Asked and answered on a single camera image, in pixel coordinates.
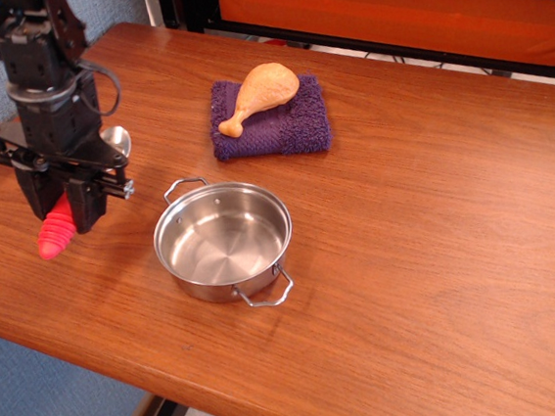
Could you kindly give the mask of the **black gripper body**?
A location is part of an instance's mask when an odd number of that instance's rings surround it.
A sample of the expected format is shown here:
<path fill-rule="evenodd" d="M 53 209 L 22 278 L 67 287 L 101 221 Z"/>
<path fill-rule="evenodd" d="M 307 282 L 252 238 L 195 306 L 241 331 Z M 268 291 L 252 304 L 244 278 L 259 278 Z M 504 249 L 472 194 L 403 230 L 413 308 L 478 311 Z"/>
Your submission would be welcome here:
<path fill-rule="evenodd" d="M 19 118 L 0 122 L 0 163 L 13 169 L 60 168 L 70 179 L 94 180 L 106 195 L 128 199 L 133 181 L 124 172 L 128 157 L 101 136 L 102 112 L 95 73 L 80 71 L 59 87 L 24 89 L 7 84 Z"/>

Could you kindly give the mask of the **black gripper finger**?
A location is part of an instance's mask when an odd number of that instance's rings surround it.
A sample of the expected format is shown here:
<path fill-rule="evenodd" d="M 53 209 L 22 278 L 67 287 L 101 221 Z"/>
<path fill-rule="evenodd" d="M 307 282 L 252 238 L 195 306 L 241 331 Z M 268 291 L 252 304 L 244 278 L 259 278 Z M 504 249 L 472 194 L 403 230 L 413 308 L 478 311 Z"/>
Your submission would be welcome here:
<path fill-rule="evenodd" d="M 47 170 L 15 168 L 16 179 L 34 215 L 43 221 L 65 192 L 65 177 L 58 167 Z"/>
<path fill-rule="evenodd" d="M 90 232 L 107 211 L 107 196 L 94 180 L 71 178 L 66 185 L 73 223 L 79 234 Z"/>

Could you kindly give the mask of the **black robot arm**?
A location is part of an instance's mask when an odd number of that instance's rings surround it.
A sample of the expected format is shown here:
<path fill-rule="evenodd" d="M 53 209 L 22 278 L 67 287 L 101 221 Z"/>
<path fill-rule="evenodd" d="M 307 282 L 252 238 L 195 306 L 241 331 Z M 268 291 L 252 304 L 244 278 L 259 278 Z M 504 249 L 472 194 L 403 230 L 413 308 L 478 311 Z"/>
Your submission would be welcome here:
<path fill-rule="evenodd" d="M 0 163 L 13 168 L 34 214 L 46 218 L 60 198 L 85 234 L 108 197 L 128 199 L 128 157 L 101 134 L 108 113 L 95 76 L 115 80 L 85 60 L 85 25 L 67 0 L 0 0 L 0 60 L 18 119 L 0 122 Z"/>

